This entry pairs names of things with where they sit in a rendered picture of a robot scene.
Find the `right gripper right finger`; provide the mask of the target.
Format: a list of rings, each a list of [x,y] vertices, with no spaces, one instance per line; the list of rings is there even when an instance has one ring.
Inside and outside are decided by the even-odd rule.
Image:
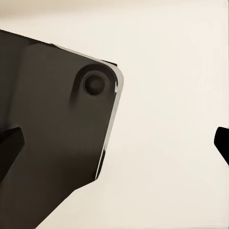
[[[229,165],[229,129],[224,127],[218,127],[215,138],[214,145],[218,151],[222,154],[224,159]]]

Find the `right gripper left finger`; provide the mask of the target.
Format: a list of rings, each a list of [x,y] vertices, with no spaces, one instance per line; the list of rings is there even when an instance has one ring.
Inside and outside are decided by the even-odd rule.
[[[21,127],[0,132],[0,184],[24,145]]]

